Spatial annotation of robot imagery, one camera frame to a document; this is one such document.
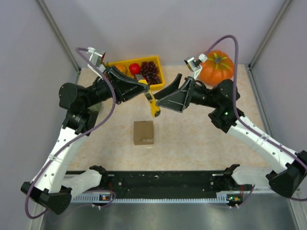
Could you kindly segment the yellow utility knife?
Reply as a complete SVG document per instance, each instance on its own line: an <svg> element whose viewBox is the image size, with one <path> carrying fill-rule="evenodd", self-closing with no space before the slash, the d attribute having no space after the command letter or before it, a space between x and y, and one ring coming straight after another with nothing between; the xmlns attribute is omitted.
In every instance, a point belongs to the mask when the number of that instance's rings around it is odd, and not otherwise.
<svg viewBox="0 0 307 230"><path fill-rule="evenodd" d="M151 109L151 114L153 117L158 117L161 113L161 109L159 106L157 106L156 104L156 99L152 93L152 91L150 89L148 89L145 93L144 93L148 103L149 103L149 106L150 106L150 109Z"/></svg>

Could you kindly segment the brown cardboard express box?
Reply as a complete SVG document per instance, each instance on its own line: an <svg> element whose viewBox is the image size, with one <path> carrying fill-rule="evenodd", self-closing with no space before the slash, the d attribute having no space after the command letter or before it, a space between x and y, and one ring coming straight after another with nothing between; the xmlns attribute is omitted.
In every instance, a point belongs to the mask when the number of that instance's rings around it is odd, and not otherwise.
<svg viewBox="0 0 307 230"><path fill-rule="evenodd" d="M134 121L133 142L135 145L154 144L153 121Z"/></svg>

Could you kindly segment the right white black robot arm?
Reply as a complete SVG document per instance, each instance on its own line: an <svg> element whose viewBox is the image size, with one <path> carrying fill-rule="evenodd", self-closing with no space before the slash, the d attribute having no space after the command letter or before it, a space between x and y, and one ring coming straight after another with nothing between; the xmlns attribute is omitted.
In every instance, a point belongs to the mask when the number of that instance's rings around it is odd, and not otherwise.
<svg viewBox="0 0 307 230"><path fill-rule="evenodd" d="M307 153L285 147L270 135L256 127L244 113L234 106L240 97L232 80L224 80L212 89L192 77L182 75L166 88L154 94L157 106L182 113L190 104L211 107L209 113L213 125L245 143L268 164L252 167L233 164L225 169L224 184L234 190L240 185L258 185L275 193L292 198L307 175Z"/></svg>

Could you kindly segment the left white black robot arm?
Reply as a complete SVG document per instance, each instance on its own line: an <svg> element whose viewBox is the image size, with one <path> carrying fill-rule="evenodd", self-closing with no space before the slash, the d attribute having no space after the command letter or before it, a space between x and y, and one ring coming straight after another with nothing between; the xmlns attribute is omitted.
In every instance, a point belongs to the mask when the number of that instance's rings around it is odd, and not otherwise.
<svg viewBox="0 0 307 230"><path fill-rule="evenodd" d="M109 179L101 166L91 166L85 172L66 180L64 178L76 152L91 132L97 129L97 111L90 107L113 99L113 104L126 102L149 90L144 80L135 80L109 67L104 78L96 78L92 86L83 87L65 83L59 90L59 105L67 110L57 142L40 172L30 182L23 183L21 191L26 200L32 199L57 215L70 202L91 188L104 190Z"/></svg>

